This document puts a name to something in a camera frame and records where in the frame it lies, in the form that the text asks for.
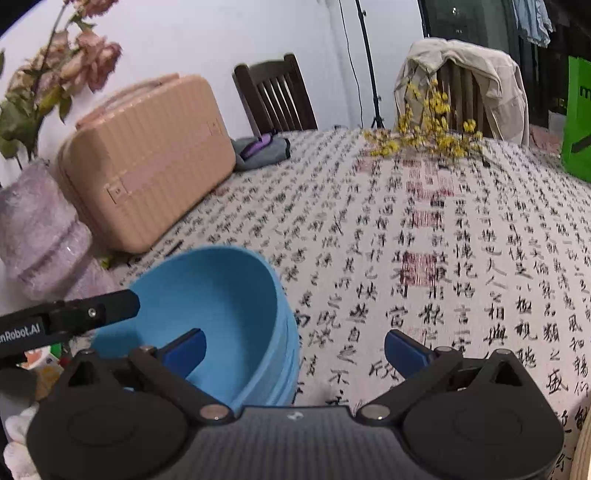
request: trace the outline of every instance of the gray pouch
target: gray pouch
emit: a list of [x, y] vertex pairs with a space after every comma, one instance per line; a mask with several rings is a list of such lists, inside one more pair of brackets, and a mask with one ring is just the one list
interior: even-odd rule
[[232, 146], [236, 152], [236, 171], [273, 165], [291, 156], [289, 140], [273, 134], [232, 140]]

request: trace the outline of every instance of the text logo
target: text logo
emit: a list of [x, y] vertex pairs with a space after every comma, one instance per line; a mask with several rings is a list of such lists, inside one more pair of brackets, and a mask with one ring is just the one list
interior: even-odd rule
[[15, 328], [13, 330], [6, 330], [0, 333], [0, 343], [13, 342], [21, 338], [26, 338], [31, 335], [39, 335], [41, 333], [41, 326], [38, 323], [26, 325], [22, 328]]

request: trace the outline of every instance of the green bag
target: green bag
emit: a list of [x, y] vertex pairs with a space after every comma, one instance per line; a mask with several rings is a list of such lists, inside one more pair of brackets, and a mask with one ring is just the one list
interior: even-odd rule
[[591, 182], [591, 63], [573, 57], [569, 57], [562, 163], [570, 174]]

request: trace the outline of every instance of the white cloth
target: white cloth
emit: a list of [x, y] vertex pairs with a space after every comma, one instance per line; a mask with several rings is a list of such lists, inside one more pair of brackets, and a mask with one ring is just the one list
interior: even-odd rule
[[[413, 82], [421, 93], [425, 93], [429, 76], [448, 60], [474, 74], [494, 138], [528, 147], [530, 118], [521, 71], [509, 55], [499, 50], [441, 38], [425, 38], [415, 42], [394, 89], [398, 114], [404, 113], [406, 102], [413, 105], [412, 99], [405, 99], [408, 82]], [[422, 108], [422, 102], [418, 108], [413, 108], [415, 119], [420, 119]]]
[[6, 430], [13, 441], [4, 449], [4, 462], [14, 480], [41, 480], [26, 445], [27, 430], [37, 410], [38, 405], [33, 405], [6, 420]]

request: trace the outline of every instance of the red stamp print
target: red stamp print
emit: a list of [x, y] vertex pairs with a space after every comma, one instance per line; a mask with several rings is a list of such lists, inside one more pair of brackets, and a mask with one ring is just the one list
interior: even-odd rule
[[438, 228], [441, 225], [441, 212], [436, 210], [415, 210], [413, 212], [413, 225], [417, 227], [430, 226]]
[[405, 252], [402, 255], [400, 283], [410, 287], [430, 287], [435, 282], [436, 261], [433, 254]]
[[439, 178], [439, 195], [442, 197], [453, 197], [453, 182], [446, 177]]
[[423, 184], [420, 181], [408, 181], [407, 182], [407, 192], [409, 193], [416, 193], [423, 190]]
[[374, 158], [359, 158], [357, 162], [355, 162], [354, 168], [355, 171], [360, 171], [362, 173], [372, 173], [376, 163], [377, 160]]

